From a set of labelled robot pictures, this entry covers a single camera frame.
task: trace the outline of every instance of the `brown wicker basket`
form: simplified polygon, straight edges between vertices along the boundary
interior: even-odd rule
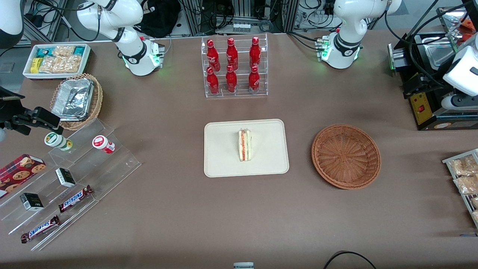
[[[81,74],[81,75],[76,75],[71,78],[67,78],[69,80],[71,79],[81,79],[81,78],[87,78],[92,80],[95,83],[95,87],[93,89],[93,97],[91,98],[91,105],[89,108],[89,116],[86,120],[82,122],[60,122],[60,126],[71,130],[71,131],[76,131],[86,125],[88,122],[96,119],[98,117],[99,111],[101,110],[101,102],[103,101],[103,89],[101,88],[101,85],[98,83],[98,80],[90,75],[90,74]],[[55,104],[56,100],[56,95],[58,94],[58,90],[60,89],[60,85],[56,87],[55,93],[53,94],[53,98],[50,102],[50,110],[53,108],[53,105]]]
[[[346,124],[331,125],[317,134],[312,161],[325,180],[347,190],[371,184],[381,167],[380,152],[373,139]]]

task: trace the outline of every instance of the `red cookie box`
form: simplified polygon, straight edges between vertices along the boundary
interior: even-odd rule
[[[0,199],[19,187],[36,173],[45,169],[42,159],[28,154],[16,158],[4,168],[0,169]]]

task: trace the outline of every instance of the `white tray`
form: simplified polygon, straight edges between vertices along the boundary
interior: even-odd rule
[[[252,160],[239,160],[238,132],[252,132]],[[210,178],[283,174],[289,170],[284,122],[279,119],[208,123],[204,173]]]
[[[81,56],[81,62],[80,62],[80,67],[78,68],[78,71],[76,73],[54,73],[54,74],[48,74],[48,73],[30,73],[30,67],[32,67],[32,62],[33,59],[35,58],[38,49],[40,48],[49,48],[49,47],[55,47],[57,45],[65,45],[65,46],[77,46],[77,47],[85,47],[85,50],[83,51],[83,55]],[[61,44],[41,44],[41,45],[34,45],[31,52],[30,56],[28,56],[27,63],[25,64],[25,68],[23,69],[23,75],[26,78],[29,79],[58,79],[58,78],[69,78],[75,75],[81,75],[83,74],[83,71],[85,71],[85,67],[88,62],[88,57],[90,53],[90,46],[88,46],[85,43],[61,43]]]

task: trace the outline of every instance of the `brown table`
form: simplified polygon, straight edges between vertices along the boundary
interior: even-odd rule
[[[270,94],[253,100],[206,100],[199,38],[174,40],[164,68],[146,77],[124,67],[113,43],[92,43],[100,118],[143,165],[40,252],[0,223],[0,268],[227,269],[253,261],[257,269],[312,269],[339,250],[382,269],[476,268],[477,241],[458,237],[476,230],[441,160],[476,148],[477,132],[416,131],[388,68],[392,42],[370,31],[352,67],[335,70],[289,36],[270,34]],[[49,107],[57,84],[25,79],[24,106]],[[285,123],[287,173],[204,175],[207,123],[270,118]],[[379,146],[382,169],[365,189],[337,189],[312,164],[313,138],[335,123],[363,129]],[[9,132],[0,166],[46,154],[45,134]],[[329,268],[354,266],[366,263],[341,256]]]

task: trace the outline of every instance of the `coca-cola bottle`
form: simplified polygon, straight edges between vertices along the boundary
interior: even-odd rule
[[[226,81],[228,83],[228,91],[230,93],[235,93],[238,85],[238,77],[234,72],[234,67],[228,65],[228,73],[226,74]]]
[[[228,38],[228,50],[226,51],[228,65],[232,65],[234,70],[239,68],[238,49],[234,45],[234,38]]]
[[[214,71],[218,72],[221,70],[221,64],[219,63],[219,53],[217,53],[216,48],[214,47],[214,42],[209,39],[207,42],[207,61],[209,65],[214,68]]]
[[[249,92],[251,94],[256,94],[259,92],[259,74],[257,73],[257,66],[254,65],[250,68],[249,74]]]
[[[211,92],[212,95],[218,95],[219,94],[219,81],[217,79],[217,76],[214,74],[214,70],[212,67],[207,67],[206,69],[207,72],[207,87],[209,88],[209,91]]]
[[[253,67],[254,65],[259,65],[261,63],[261,48],[259,47],[259,38],[252,38],[252,46],[249,51],[249,65]]]

